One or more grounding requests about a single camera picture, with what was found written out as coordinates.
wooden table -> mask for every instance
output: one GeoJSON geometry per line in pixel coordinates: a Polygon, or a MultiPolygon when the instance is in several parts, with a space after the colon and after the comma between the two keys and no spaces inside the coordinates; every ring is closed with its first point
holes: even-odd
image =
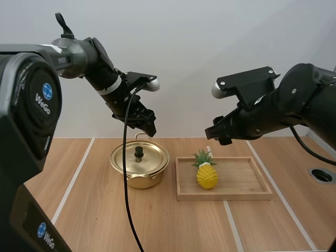
{"type": "MultiPolygon", "coordinates": [[[[133,222],[145,251],[323,250],[335,238],[336,185],[317,183],[307,169],[336,168],[311,157],[294,138],[261,138],[250,146],[246,141],[220,146],[203,138],[153,140],[171,156],[163,181],[150,189],[129,189],[133,222]],[[252,156],[257,162],[252,148],[281,195],[257,162],[273,200],[177,202],[175,157],[207,146],[214,156],[252,156]]],[[[304,140],[329,157],[310,139],[304,140]]],[[[90,141],[54,139],[44,171],[26,183],[50,219],[90,141]],[[50,192],[55,196],[47,197],[50,192]]],[[[73,251],[139,251],[125,211],[122,176],[109,162],[120,143],[121,139],[94,140],[57,218],[56,228],[73,251]]]]}

wooden tray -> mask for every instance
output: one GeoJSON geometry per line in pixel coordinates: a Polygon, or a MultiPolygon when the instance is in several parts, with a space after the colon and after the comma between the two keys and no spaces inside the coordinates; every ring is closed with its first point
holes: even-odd
{"type": "Polygon", "coordinates": [[[272,199],[272,191],[252,157],[214,157],[218,174],[215,188],[205,190],[197,182],[193,157],[176,158],[178,201],[264,201],[272,199]]]}

cable clip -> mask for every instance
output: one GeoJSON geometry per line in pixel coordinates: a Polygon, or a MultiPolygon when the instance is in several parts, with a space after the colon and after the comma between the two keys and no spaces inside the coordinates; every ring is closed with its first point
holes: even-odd
{"type": "Polygon", "coordinates": [[[56,20],[59,25],[63,28],[63,34],[61,34],[61,38],[70,38],[75,39],[74,34],[72,33],[71,29],[65,23],[65,20],[60,12],[55,13],[56,20]]]}

gold pot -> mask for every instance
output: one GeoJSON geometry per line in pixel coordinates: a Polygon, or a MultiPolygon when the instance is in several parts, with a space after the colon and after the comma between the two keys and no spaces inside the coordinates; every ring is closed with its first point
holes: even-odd
{"type": "MultiPolygon", "coordinates": [[[[126,172],[130,187],[144,189],[161,181],[163,171],[169,163],[169,154],[161,145],[152,142],[150,137],[148,140],[138,140],[140,134],[145,133],[137,133],[134,140],[126,143],[126,172]]],[[[123,174],[122,144],[112,151],[110,162],[113,168],[123,174]]]]}

toy pineapple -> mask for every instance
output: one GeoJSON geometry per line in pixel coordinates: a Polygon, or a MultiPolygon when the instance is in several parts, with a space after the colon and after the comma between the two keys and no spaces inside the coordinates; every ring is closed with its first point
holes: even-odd
{"type": "Polygon", "coordinates": [[[204,189],[214,188],[218,183],[218,175],[216,170],[212,167],[215,163],[211,161],[209,152],[206,153],[204,150],[201,150],[199,151],[199,155],[196,153],[194,155],[196,162],[193,166],[198,167],[197,181],[199,185],[204,189]]]}

